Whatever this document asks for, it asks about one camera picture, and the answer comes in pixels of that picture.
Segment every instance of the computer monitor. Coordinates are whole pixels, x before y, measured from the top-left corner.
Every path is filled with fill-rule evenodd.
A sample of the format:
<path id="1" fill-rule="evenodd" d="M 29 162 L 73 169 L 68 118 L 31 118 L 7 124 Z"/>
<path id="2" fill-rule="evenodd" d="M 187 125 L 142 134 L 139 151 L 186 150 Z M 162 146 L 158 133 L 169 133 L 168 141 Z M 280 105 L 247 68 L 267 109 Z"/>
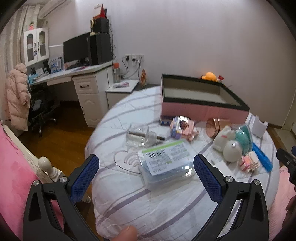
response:
<path id="1" fill-rule="evenodd" d="M 64 63 L 79 60 L 80 64 L 76 64 L 75 67 L 88 65 L 85 62 L 85 58 L 89 56 L 86 40 L 89 33 L 79 35 L 64 42 Z"/>

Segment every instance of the metal screw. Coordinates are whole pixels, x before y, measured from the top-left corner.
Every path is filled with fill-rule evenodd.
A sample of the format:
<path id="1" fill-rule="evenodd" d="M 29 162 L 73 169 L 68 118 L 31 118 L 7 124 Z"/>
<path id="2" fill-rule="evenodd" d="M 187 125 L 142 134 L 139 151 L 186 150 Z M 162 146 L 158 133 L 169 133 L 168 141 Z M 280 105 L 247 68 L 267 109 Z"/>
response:
<path id="1" fill-rule="evenodd" d="M 37 186 L 39 184 L 39 180 L 35 180 L 34 182 L 33 182 L 33 186 Z"/>
<path id="2" fill-rule="evenodd" d="M 260 185 L 260 181 L 257 179 L 254 179 L 253 182 L 255 183 L 255 185 Z"/>
<path id="3" fill-rule="evenodd" d="M 65 182 L 67 181 L 67 178 L 66 178 L 66 177 L 61 177 L 61 178 L 59 179 L 59 181 L 60 181 L 61 183 L 65 183 Z"/>
<path id="4" fill-rule="evenodd" d="M 227 176 L 225 179 L 226 179 L 226 181 L 229 182 L 229 183 L 233 182 L 233 178 L 230 177 L 230 176 Z"/>

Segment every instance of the product label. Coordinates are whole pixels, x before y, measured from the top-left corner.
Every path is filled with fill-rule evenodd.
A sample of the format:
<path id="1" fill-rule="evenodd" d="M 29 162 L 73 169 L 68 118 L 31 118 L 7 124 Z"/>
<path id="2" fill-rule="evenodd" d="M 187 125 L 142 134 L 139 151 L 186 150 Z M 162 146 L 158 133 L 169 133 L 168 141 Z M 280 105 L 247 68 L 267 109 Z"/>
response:
<path id="1" fill-rule="evenodd" d="M 138 152 L 141 161 L 146 161 L 152 176 L 185 166 L 193 161 L 196 152 L 185 140 L 171 142 L 156 148 Z"/>

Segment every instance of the storage box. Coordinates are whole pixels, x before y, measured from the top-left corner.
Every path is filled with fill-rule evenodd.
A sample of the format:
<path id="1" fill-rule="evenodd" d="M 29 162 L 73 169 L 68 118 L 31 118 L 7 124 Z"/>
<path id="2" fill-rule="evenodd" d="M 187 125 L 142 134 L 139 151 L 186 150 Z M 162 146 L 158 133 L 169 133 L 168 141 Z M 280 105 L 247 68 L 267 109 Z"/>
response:
<path id="1" fill-rule="evenodd" d="M 250 108 L 225 85 L 193 77 L 163 74 L 161 116 L 186 116 L 194 121 L 224 118 L 243 124 Z"/>

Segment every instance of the air conditioner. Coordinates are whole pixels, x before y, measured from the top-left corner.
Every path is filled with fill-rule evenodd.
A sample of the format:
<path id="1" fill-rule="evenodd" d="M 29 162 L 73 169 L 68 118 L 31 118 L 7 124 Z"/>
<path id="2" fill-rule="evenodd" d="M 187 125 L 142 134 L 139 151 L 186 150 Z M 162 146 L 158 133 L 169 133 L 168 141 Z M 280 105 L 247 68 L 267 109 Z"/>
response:
<path id="1" fill-rule="evenodd" d="M 65 2 L 68 2 L 68 1 L 70 1 L 70 0 L 50 0 L 39 11 L 38 18 L 45 19 L 51 12 L 53 12 L 59 6 L 61 6 L 62 4 L 64 4 Z"/>

